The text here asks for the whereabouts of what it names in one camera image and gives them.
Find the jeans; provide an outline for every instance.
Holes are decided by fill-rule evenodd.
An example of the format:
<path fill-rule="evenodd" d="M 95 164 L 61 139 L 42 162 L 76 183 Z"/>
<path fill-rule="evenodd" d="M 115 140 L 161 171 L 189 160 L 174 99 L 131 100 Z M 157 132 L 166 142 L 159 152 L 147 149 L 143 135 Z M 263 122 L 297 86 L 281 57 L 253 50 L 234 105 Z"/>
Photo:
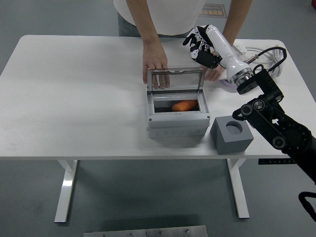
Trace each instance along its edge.
<path fill-rule="evenodd" d="M 190 31 L 175 35 L 175 36 L 167 36 L 167 35 L 159 35 L 160 38 L 186 38 Z M 127 37 L 140 37 L 140 34 L 137 30 L 137 27 L 133 24 L 130 24 L 128 21 L 126 21 L 119 13 L 118 13 L 118 35 L 119 36 L 127 36 Z"/>

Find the sticker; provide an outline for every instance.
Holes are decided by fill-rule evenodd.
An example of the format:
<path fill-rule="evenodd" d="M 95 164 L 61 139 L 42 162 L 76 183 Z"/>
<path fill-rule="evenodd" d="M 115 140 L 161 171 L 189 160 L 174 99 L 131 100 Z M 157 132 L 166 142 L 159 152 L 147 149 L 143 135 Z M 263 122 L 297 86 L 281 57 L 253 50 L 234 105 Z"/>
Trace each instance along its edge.
<path fill-rule="evenodd" d="M 220 17 L 227 18 L 225 7 L 223 4 L 206 3 L 199 16 L 202 17 Z"/>

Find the gray floor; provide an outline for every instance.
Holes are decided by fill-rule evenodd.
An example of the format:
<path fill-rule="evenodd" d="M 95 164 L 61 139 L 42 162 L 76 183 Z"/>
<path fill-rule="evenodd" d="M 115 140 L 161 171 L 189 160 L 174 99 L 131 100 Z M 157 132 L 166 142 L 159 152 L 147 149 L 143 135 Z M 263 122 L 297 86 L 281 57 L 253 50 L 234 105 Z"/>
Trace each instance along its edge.
<path fill-rule="evenodd" d="M 228 0 L 215 3 L 229 9 Z M 223 29 L 225 20 L 198 19 L 205 24 Z M 0 0 L 0 72 L 23 35 L 117 36 L 116 11 L 110 0 Z M 283 41 L 316 98 L 310 0 L 254 0 L 238 37 Z M 80 161 L 68 222 L 55 224 L 64 175 L 59 163 L 1 161 L 0 236 L 80 237 L 188 225 L 206 225 L 210 237 L 315 236 L 316 223 L 297 198 L 315 192 L 315 185 L 296 165 L 247 160 L 240 172 L 248 220 L 237 218 L 224 160 Z"/>

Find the gray cube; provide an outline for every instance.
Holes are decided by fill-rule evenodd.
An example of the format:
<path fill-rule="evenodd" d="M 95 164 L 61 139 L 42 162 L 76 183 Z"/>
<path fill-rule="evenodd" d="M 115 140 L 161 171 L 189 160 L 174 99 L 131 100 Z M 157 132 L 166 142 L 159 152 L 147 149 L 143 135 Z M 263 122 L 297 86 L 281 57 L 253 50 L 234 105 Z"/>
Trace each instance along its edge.
<path fill-rule="evenodd" d="M 253 140 L 247 122 L 232 116 L 215 118 L 210 133 L 219 155 L 244 152 Z"/>

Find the person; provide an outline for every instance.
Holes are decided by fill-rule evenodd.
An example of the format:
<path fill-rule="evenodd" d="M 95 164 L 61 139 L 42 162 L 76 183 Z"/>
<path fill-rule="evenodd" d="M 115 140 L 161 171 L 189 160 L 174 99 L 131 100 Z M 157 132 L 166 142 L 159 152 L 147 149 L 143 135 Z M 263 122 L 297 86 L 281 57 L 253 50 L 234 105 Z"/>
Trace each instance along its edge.
<path fill-rule="evenodd" d="M 195 26 L 206 0 L 114 0 L 120 36 L 141 37 L 143 42 L 143 82 L 147 69 L 168 68 L 159 37 L 185 38 Z M 233 45 L 250 10 L 252 0 L 232 0 L 223 36 Z M 207 69 L 205 80 L 216 81 L 224 72 L 218 66 Z M 169 87 L 169 81 L 160 83 Z"/>

